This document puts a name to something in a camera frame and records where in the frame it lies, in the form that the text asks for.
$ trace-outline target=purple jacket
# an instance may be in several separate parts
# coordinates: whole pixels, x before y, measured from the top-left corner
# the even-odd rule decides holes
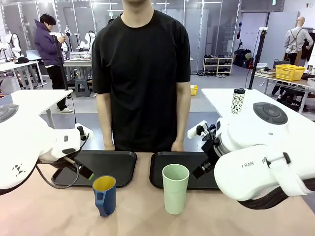
[[[38,20],[35,20],[35,23],[37,26],[35,31],[35,46],[40,57],[44,60],[45,65],[59,65],[57,48],[53,36],[49,34],[50,31],[45,24]]]

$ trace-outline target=yellow box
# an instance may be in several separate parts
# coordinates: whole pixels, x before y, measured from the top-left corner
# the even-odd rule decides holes
[[[197,90],[198,90],[197,85],[191,85],[191,86],[190,86],[190,94],[191,94],[192,96],[196,96],[196,95],[197,95]]]
[[[276,65],[276,78],[288,81],[300,80],[305,69],[296,65]]]

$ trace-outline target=light green tumbler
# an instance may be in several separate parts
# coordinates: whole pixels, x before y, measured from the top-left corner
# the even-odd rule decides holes
[[[165,210],[180,214],[184,210],[189,170],[179,164],[170,164],[162,170]]]

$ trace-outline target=man's neck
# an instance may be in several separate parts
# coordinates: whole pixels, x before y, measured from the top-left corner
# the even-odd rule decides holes
[[[124,13],[121,16],[122,21],[129,27],[139,28],[145,26],[152,19],[154,9],[151,1],[142,3],[130,3],[123,1]]]

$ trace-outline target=man's hand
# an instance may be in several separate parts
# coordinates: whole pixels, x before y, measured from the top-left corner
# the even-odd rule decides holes
[[[58,38],[58,41],[60,43],[64,43],[65,42],[65,36],[62,36],[62,37]]]
[[[114,144],[104,144],[105,145],[105,151],[115,151]]]
[[[172,151],[184,151],[184,142],[175,140],[172,145]]]

